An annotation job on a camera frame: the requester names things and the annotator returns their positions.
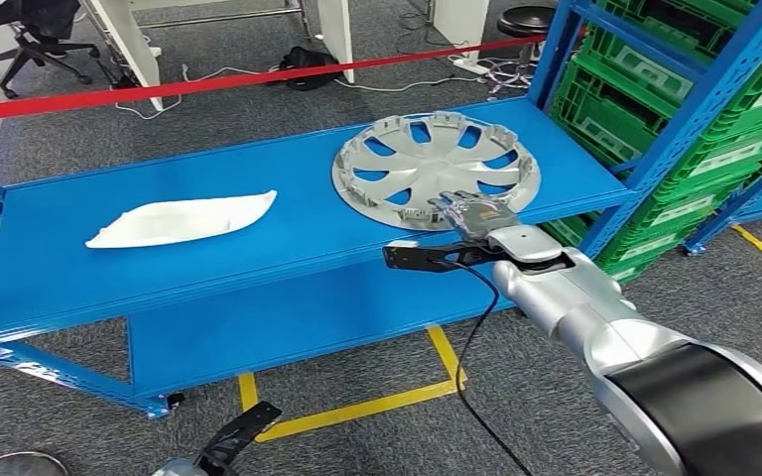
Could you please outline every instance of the gray carpet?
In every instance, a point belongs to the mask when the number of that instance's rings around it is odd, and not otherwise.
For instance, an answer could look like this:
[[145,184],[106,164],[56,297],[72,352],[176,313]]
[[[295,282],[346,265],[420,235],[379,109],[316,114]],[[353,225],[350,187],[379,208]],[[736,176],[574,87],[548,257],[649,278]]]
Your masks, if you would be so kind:
[[[493,16],[516,3],[493,1]],[[395,39],[402,33],[398,15],[413,11],[407,0],[351,2],[351,7],[357,56],[394,53]],[[163,18],[176,14],[166,12]],[[194,76],[228,64],[264,68],[299,41],[298,31],[287,19],[270,18],[174,30],[173,40],[170,30],[151,36],[154,45],[165,48],[166,77],[178,77],[182,62],[189,64]],[[91,32],[81,24],[76,35],[90,38]],[[490,31],[486,38],[497,39],[499,34]],[[419,39],[401,48],[426,48]],[[239,42],[243,49],[237,47]],[[465,74],[426,60],[360,71],[358,80],[391,87],[452,73]],[[81,88],[67,76],[35,68],[24,71],[16,86],[28,94]],[[0,136],[0,182],[439,109],[485,96],[485,86],[463,82],[402,94],[336,85],[309,93],[256,86],[187,97],[180,107],[150,122],[108,107],[11,119],[4,122]],[[472,285],[480,286],[477,281]],[[694,336],[745,350],[762,362],[762,255],[735,233],[726,232],[711,242],[704,256],[666,255],[626,292],[647,315]],[[445,328],[457,350],[470,325],[464,321]],[[113,319],[31,341],[122,378],[127,375],[124,332],[122,321]],[[490,317],[466,369],[473,404],[530,462],[534,474],[653,474],[600,417],[568,353],[514,312]],[[261,397],[285,410],[285,418],[445,378],[424,333],[257,376]],[[145,476],[169,458],[192,456],[239,412],[234,380],[191,389],[187,395],[189,400],[170,416],[149,421],[0,368],[0,454],[42,450],[61,457],[75,475]],[[236,467],[242,475],[518,474],[454,396],[256,444],[242,453]]]

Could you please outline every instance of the blue shelving unit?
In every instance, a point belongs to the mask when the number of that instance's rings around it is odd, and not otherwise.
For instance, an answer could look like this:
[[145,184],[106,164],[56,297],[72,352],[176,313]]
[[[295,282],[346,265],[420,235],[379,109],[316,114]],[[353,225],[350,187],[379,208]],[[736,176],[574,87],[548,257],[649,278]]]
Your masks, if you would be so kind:
[[762,2],[752,9],[717,59],[703,64],[609,14],[590,0],[562,1],[530,90],[531,99],[540,108],[549,104],[556,80],[583,21],[600,26],[694,83],[668,126],[635,162],[632,174],[625,181],[635,194],[621,205],[607,209],[583,238],[580,249],[593,257],[626,223],[762,62]]
[[685,248],[692,254],[705,251],[705,243],[734,224],[762,219],[762,177],[743,192],[730,198],[719,212],[694,232],[686,241]]
[[[583,21],[695,82],[626,183],[542,112]],[[582,244],[594,255],[761,60],[762,2],[719,58],[700,64],[588,0],[565,0],[529,96],[456,110],[508,127],[536,157],[542,187],[523,221],[607,209]],[[0,365],[159,417],[174,390],[474,315],[489,296],[466,274],[394,272],[380,252],[392,240],[448,243],[453,233],[373,222],[334,192],[333,157],[363,127],[0,186]],[[277,175],[262,160],[273,157],[286,161]],[[279,197],[268,214],[235,233],[153,248],[83,245],[144,203],[269,189]],[[127,382],[17,342],[121,315],[130,343]]]

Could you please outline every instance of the desk leg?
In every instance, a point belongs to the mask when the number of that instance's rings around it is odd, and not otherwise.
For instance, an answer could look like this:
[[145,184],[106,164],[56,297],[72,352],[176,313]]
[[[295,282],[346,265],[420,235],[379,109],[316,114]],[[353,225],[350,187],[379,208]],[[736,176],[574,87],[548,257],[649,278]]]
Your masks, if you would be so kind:
[[[328,52],[341,63],[353,62],[348,0],[317,0],[317,11],[322,42]],[[347,81],[354,82],[354,69],[347,69],[343,75]]]
[[[488,11],[489,0],[434,0],[431,4],[434,28],[458,47],[472,47],[482,43]],[[462,56],[463,59],[454,62],[455,66],[475,74],[489,71],[477,63],[480,52],[469,52]]]
[[21,342],[0,343],[0,366],[24,372],[55,384],[80,390],[109,402],[162,417],[170,409],[165,399],[135,397],[133,387],[56,355]]
[[[122,0],[87,0],[89,6],[97,13],[105,28],[108,38],[115,44],[117,50],[127,60],[127,64],[139,79],[142,86],[158,86],[159,64],[153,56],[150,46],[144,39],[142,31],[130,11],[130,3]],[[161,111],[164,107],[161,97],[152,97],[154,107]]]

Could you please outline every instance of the caster wheel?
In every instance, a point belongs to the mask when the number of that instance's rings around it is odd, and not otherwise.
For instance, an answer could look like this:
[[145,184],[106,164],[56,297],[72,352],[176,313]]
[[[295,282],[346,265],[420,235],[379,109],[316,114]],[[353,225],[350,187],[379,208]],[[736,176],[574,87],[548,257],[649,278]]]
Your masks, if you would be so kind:
[[167,400],[168,400],[168,408],[173,410],[186,400],[186,396],[180,393],[170,394],[168,395]]

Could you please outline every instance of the white desk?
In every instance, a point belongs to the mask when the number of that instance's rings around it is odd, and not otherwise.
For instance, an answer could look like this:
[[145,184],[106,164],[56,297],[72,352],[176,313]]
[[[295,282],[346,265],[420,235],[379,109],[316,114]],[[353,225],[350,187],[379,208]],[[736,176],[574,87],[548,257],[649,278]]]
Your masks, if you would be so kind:
[[[133,17],[137,10],[148,10],[166,7],[181,7],[203,3],[215,3],[225,0],[84,0],[85,6],[90,7],[96,16],[94,20],[98,28],[103,29],[102,34],[110,41],[115,49],[127,60],[139,83],[143,86],[155,86],[162,83],[159,74],[159,65],[151,52],[150,46],[142,34],[142,27]],[[293,0],[296,8],[301,8],[305,0]],[[319,11],[319,23],[322,29],[322,37],[328,51],[339,62],[352,62],[352,42],[349,28],[348,0],[317,0]],[[219,19],[195,19],[176,22],[176,25],[206,23],[211,21],[224,21],[247,18],[250,16],[267,16],[288,13],[286,9],[256,12],[250,15],[234,15]],[[346,80],[354,82],[354,70],[344,71]],[[152,98],[151,101],[157,110],[162,110],[162,99]]]

